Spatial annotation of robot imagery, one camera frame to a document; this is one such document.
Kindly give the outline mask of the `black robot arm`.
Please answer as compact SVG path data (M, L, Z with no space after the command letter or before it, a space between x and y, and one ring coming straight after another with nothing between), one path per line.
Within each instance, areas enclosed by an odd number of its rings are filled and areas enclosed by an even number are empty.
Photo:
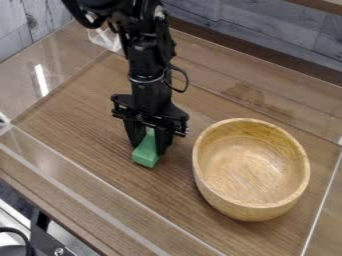
M130 92L110 96L112 116L121 119L132 145L154 130L156 153L186 133L188 114L172 103L176 43L161 0L61 0L76 21L88 29L102 25L118 36L128 61Z

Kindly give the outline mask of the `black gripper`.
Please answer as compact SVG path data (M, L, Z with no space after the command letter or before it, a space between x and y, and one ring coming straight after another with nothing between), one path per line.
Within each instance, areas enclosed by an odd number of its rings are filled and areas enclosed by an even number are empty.
M145 137L145 127L156 128L156 152L162 155L173 135L185 136L188 114L172 103L172 89L166 84L132 83L130 89L129 94L110 96L112 115L122 120L133 147Z

